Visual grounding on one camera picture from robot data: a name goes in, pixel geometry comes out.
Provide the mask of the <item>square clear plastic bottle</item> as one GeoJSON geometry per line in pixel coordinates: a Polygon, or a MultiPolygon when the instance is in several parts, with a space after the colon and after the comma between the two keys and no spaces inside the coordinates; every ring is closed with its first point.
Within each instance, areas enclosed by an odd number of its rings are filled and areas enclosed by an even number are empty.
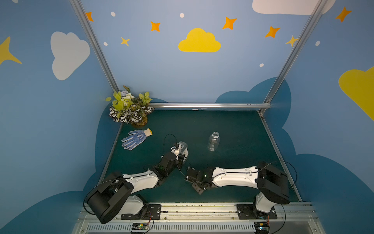
{"type": "Polygon", "coordinates": [[[185,142],[178,142],[177,149],[174,152],[177,156],[177,160],[185,161],[189,155],[188,153],[188,145],[185,142]]]}

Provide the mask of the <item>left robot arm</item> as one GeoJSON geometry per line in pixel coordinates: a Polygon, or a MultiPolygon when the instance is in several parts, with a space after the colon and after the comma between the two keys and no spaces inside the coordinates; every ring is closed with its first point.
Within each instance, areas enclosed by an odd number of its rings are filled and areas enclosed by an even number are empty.
{"type": "Polygon", "coordinates": [[[120,213],[132,194],[160,186],[174,169],[183,167],[187,157],[188,145],[175,143],[158,164],[143,173],[111,173],[86,195],[83,204],[89,206],[101,224],[106,224],[120,213]]]}

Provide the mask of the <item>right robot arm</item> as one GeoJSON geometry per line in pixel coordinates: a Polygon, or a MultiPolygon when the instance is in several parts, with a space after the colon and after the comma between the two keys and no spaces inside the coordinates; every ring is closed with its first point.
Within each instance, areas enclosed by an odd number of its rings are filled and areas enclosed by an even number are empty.
{"type": "Polygon", "coordinates": [[[199,194],[211,188],[225,186],[259,190],[251,208],[256,218],[265,218],[272,213],[272,208],[276,204],[290,203],[287,174],[264,161],[256,166],[239,169],[215,167],[198,171],[189,168],[186,181],[190,182],[199,194]]]}

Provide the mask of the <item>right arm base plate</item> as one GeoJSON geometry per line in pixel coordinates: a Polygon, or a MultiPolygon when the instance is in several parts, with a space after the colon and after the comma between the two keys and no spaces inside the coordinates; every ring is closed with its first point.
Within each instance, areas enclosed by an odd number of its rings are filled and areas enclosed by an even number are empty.
{"type": "Polygon", "coordinates": [[[272,220],[277,219],[278,216],[274,207],[271,208],[269,213],[263,213],[257,211],[253,204],[237,204],[237,213],[240,220],[251,220],[251,219],[261,219],[261,220],[272,220]]]}

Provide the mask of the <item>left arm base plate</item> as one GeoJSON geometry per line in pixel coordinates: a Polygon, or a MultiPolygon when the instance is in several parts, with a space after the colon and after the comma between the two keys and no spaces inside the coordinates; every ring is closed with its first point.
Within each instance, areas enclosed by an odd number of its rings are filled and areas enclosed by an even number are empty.
{"type": "Polygon", "coordinates": [[[121,220],[145,220],[149,217],[159,220],[161,208],[161,204],[146,204],[137,214],[122,214],[121,220]]]}

